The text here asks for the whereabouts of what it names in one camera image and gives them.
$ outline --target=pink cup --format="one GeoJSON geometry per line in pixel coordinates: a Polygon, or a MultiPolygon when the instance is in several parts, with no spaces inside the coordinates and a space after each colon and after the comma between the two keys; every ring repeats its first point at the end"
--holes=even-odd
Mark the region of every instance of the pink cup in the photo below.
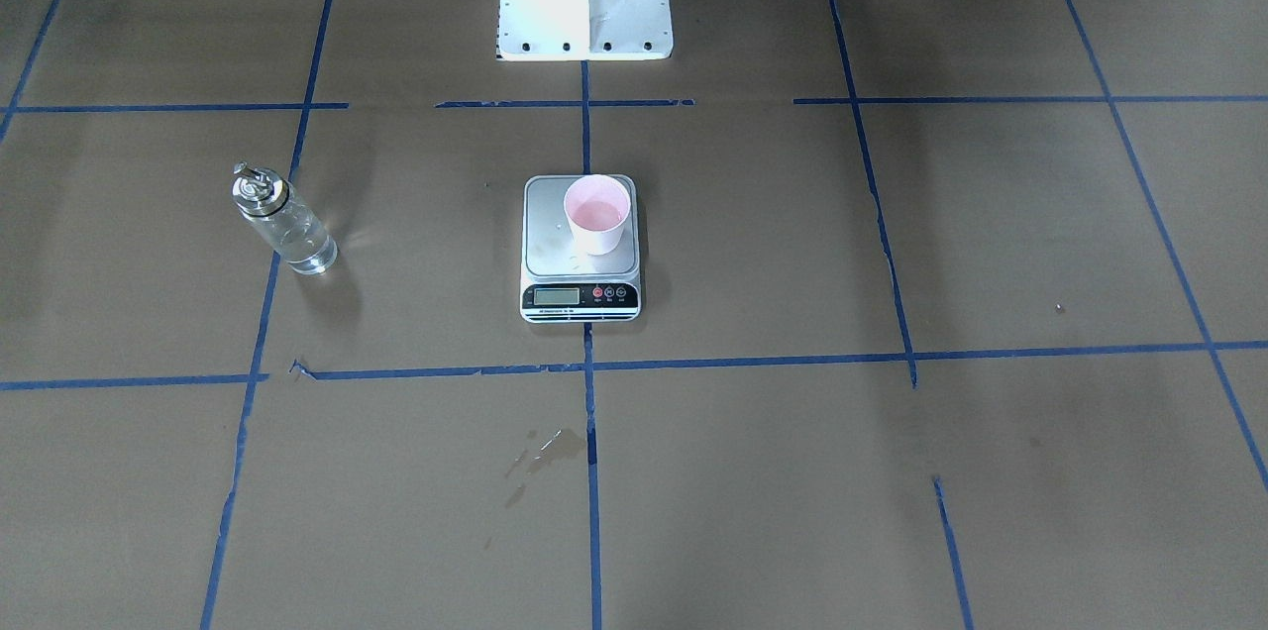
{"type": "Polygon", "coordinates": [[[630,215],[630,193],[607,175],[585,175],[564,193],[563,213],[578,250],[601,256],[621,241],[630,215]]]}

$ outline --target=blue tape line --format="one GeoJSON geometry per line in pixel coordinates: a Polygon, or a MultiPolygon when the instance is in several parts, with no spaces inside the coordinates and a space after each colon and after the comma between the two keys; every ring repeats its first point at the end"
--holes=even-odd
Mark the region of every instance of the blue tape line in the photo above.
{"type": "Polygon", "coordinates": [[[997,360],[1007,357],[1077,357],[1092,355],[1142,355],[1159,351],[1205,351],[1205,342],[1146,342],[1137,346],[1082,346],[1068,349],[997,349],[919,351],[917,360],[997,360]]]}
{"type": "Polygon", "coordinates": [[[590,62],[581,61],[581,174],[590,174],[590,62]]]}
{"type": "MultiPolygon", "coordinates": [[[[1268,350],[1268,341],[1227,341],[1216,344],[1221,350],[1268,350]]],[[[1078,346],[1050,349],[985,349],[959,351],[917,351],[917,360],[997,360],[1028,357],[1082,357],[1097,355],[1150,355],[1168,351],[1205,351],[1205,342],[1145,342],[1123,346],[1078,346]]],[[[856,365],[870,363],[904,363],[902,351],[852,355],[801,355],[771,357],[714,357],[666,360],[607,360],[607,363],[554,363],[544,365],[487,365],[468,368],[408,368],[408,369],[332,369],[314,371],[299,360],[292,365],[313,380],[382,380],[397,378],[459,378],[467,374],[558,374],[598,371],[614,373],[629,369],[714,369],[714,368],[777,368],[791,365],[856,365]]]]}
{"type": "Polygon", "coordinates": [[[1268,350],[1268,341],[1215,342],[1215,350],[1268,350]]]}
{"type": "Polygon", "coordinates": [[[223,101],[194,103],[194,105],[37,105],[18,106],[19,114],[38,112],[250,112],[250,110],[347,110],[345,101],[223,101]]]}
{"type": "Polygon", "coordinates": [[[290,369],[298,369],[313,380],[397,380],[406,378],[465,378],[476,374],[538,374],[579,373],[583,364],[563,363],[548,365],[483,365],[469,368],[406,368],[406,369],[331,369],[317,371],[295,360],[290,369]]]}
{"type": "Polygon", "coordinates": [[[1232,415],[1238,421],[1238,427],[1241,430],[1241,437],[1246,442],[1246,449],[1250,450],[1250,459],[1254,461],[1255,469],[1259,472],[1259,482],[1263,484],[1264,491],[1268,492],[1268,466],[1264,465],[1263,454],[1259,453],[1259,445],[1255,442],[1254,432],[1250,431],[1250,426],[1246,423],[1236,392],[1232,390],[1232,383],[1229,382],[1229,376],[1224,370],[1224,364],[1220,360],[1219,350],[1211,337],[1211,331],[1206,326],[1206,319],[1202,317],[1202,309],[1197,304],[1197,297],[1193,295],[1193,288],[1189,285],[1188,276],[1184,273],[1184,265],[1181,264],[1181,256],[1177,254],[1175,246],[1172,242],[1172,236],[1168,233],[1158,202],[1154,200],[1154,193],[1149,188],[1149,180],[1145,179],[1145,170],[1140,165],[1140,157],[1136,156],[1136,147],[1132,146],[1131,138],[1127,134],[1127,125],[1123,124],[1122,114],[1118,112],[1118,105],[1116,105],[1115,98],[1110,93],[1110,84],[1106,81],[1103,71],[1101,71],[1101,62],[1097,58],[1096,51],[1092,48],[1092,42],[1090,38],[1088,38],[1087,29],[1083,27],[1083,20],[1079,18],[1077,8],[1074,8],[1074,0],[1065,0],[1065,6],[1069,8],[1070,16],[1074,18],[1074,25],[1079,30],[1079,38],[1083,39],[1083,48],[1088,53],[1088,61],[1092,61],[1092,70],[1096,71],[1097,81],[1101,84],[1101,91],[1104,93],[1106,105],[1110,105],[1111,115],[1113,115],[1113,123],[1116,128],[1118,128],[1118,137],[1122,138],[1122,146],[1127,151],[1127,157],[1131,161],[1131,169],[1136,174],[1136,180],[1140,184],[1140,191],[1145,195],[1145,202],[1154,218],[1154,224],[1158,227],[1159,236],[1163,238],[1163,245],[1167,247],[1167,255],[1172,260],[1172,267],[1175,269],[1175,276],[1179,279],[1181,288],[1184,290],[1184,297],[1186,300],[1188,300],[1197,328],[1202,333],[1202,341],[1206,344],[1206,350],[1211,356],[1211,364],[1215,365],[1215,371],[1220,378],[1220,385],[1224,387],[1224,394],[1229,401],[1229,407],[1232,408],[1232,415]]]}
{"type": "Polygon", "coordinates": [[[692,106],[694,99],[591,99],[590,106],[692,106]]]}
{"type": "Polygon", "coordinates": [[[453,106],[581,106],[579,99],[446,99],[436,108],[453,106]]]}
{"type": "MultiPolygon", "coordinates": [[[[326,39],[326,24],[327,20],[330,20],[330,8],[332,1],[333,0],[326,0],[325,6],[322,6],[321,25],[318,25],[317,29],[317,44],[313,46],[312,67],[308,70],[308,87],[304,91],[304,108],[299,115],[299,129],[295,134],[295,148],[290,157],[292,177],[294,177],[295,169],[299,166],[299,156],[303,151],[304,129],[307,129],[308,125],[308,106],[312,105],[313,91],[317,85],[317,67],[321,65],[322,43],[325,43],[326,39]]],[[[264,302],[260,305],[260,327],[255,337],[255,350],[251,354],[252,378],[260,373],[260,364],[264,360],[264,342],[269,336],[269,316],[273,311],[273,295],[278,286],[278,267],[280,264],[281,256],[274,254],[269,265],[269,281],[264,288],[264,302]]],[[[256,383],[254,380],[247,383],[246,394],[242,398],[242,415],[238,418],[237,445],[233,451],[233,482],[230,484],[230,493],[224,497],[224,507],[221,510],[219,534],[216,537],[216,554],[212,556],[212,570],[207,579],[207,597],[203,600],[203,616],[199,624],[199,630],[210,630],[212,616],[216,612],[216,596],[219,592],[221,570],[224,567],[224,549],[228,545],[230,526],[233,521],[233,503],[237,499],[238,480],[242,477],[242,460],[246,455],[246,423],[251,417],[251,409],[255,404],[255,390],[256,383]]]]}
{"type": "Polygon", "coordinates": [[[238,417],[237,441],[233,449],[233,480],[230,483],[230,493],[224,497],[224,506],[221,508],[221,525],[216,536],[216,553],[212,555],[212,570],[207,579],[207,596],[203,598],[203,616],[199,630],[210,630],[212,615],[216,611],[216,596],[221,587],[221,570],[224,567],[224,549],[230,540],[230,525],[233,521],[233,503],[237,499],[238,479],[242,477],[242,459],[246,455],[246,422],[251,417],[255,407],[255,376],[260,373],[260,364],[264,360],[264,341],[269,336],[269,314],[273,311],[273,294],[278,286],[278,267],[281,256],[273,255],[269,264],[269,283],[264,286],[264,302],[260,304],[260,326],[255,333],[255,349],[251,351],[251,378],[246,383],[246,392],[242,397],[242,413],[238,417]]]}
{"type": "Polygon", "coordinates": [[[335,0],[326,0],[321,8],[321,22],[317,24],[317,42],[313,43],[313,61],[308,66],[308,85],[304,87],[304,106],[299,114],[299,129],[295,133],[295,148],[290,152],[290,170],[287,179],[294,179],[299,170],[299,157],[304,151],[304,138],[308,134],[308,114],[311,112],[313,93],[317,91],[317,70],[321,67],[322,48],[326,47],[326,24],[330,22],[331,4],[335,0]]]}
{"type": "Polygon", "coordinates": [[[867,132],[864,128],[864,114],[858,106],[858,93],[855,89],[855,74],[850,66],[850,52],[846,47],[846,30],[841,24],[841,10],[837,0],[828,0],[832,10],[832,25],[837,30],[837,51],[841,52],[841,67],[846,74],[846,87],[850,91],[851,108],[855,115],[855,129],[858,134],[858,148],[864,156],[864,170],[867,174],[867,189],[876,204],[876,229],[880,233],[880,246],[885,251],[885,261],[889,265],[890,286],[894,294],[894,311],[898,316],[898,328],[903,335],[903,351],[907,354],[907,366],[912,376],[912,388],[919,385],[919,373],[915,368],[915,356],[912,347],[912,333],[907,327],[907,311],[903,308],[903,290],[898,283],[898,269],[894,265],[894,251],[889,246],[889,232],[885,228],[885,210],[880,202],[880,189],[876,188],[876,172],[872,169],[871,148],[867,146],[867,132]]]}
{"type": "Polygon", "coordinates": [[[611,360],[596,363],[598,371],[615,369],[690,369],[690,368],[768,368],[780,365],[850,365],[857,363],[903,363],[907,354],[879,351],[860,355],[801,355],[779,357],[714,357],[692,360],[611,360]]]}
{"type": "Polygon", "coordinates": [[[9,124],[13,123],[13,115],[16,114],[22,94],[27,90],[27,80],[30,80],[30,70],[36,67],[36,57],[39,56],[39,48],[44,44],[48,27],[52,24],[53,16],[57,15],[57,8],[61,3],[62,0],[51,1],[48,11],[44,11],[44,20],[41,22],[39,33],[36,34],[36,43],[30,44],[30,52],[27,53],[27,65],[22,67],[22,75],[18,76],[18,85],[13,89],[13,98],[9,98],[9,108],[5,110],[4,120],[0,120],[0,143],[4,142],[5,134],[9,134],[9,124]]]}
{"type": "Polygon", "coordinates": [[[1113,101],[1268,101],[1268,94],[1245,96],[1112,96],[1113,101]]]}
{"type": "Polygon", "coordinates": [[[946,496],[942,493],[942,478],[933,477],[933,492],[938,497],[938,516],[942,517],[942,535],[947,541],[947,555],[951,556],[951,573],[955,575],[955,592],[960,598],[960,616],[964,617],[964,629],[973,630],[973,608],[969,607],[969,591],[964,584],[964,569],[960,567],[960,549],[955,543],[955,529],[951,527],[951,517],[947,515],[946,496]]]}
{"type": "MultiPolygon", "coordinates": [[[[446,99],[435,108],[446,110],[456,106],[585,106],[583,99],[446,99]]],[[[590,99],[590,106],[694,106],[695,99],[590,99]]]]}
{"type": "Polygon", "coordinates": [[[987,103],[1104,101],[1102,96],[792,98],[792,105],[987,105],[987,103]]]}
{"type": "Polygon", "coordinates": [[[590,323],[582,328],[586,350],[586,450],[590,479],[590,625],[604,626],[602,568],[598,553],[598,441],[595,432],[595,332],[590,323]]]}
{"type": "Polygon", "coordinates": [[[74,380],[0,382],[0,392],[14,390],[82,390],[94,388],[153,388],[178,385],[228,385],[268,380],[268,374],[174,374],[167,378],[80,378],[74,380]]]}

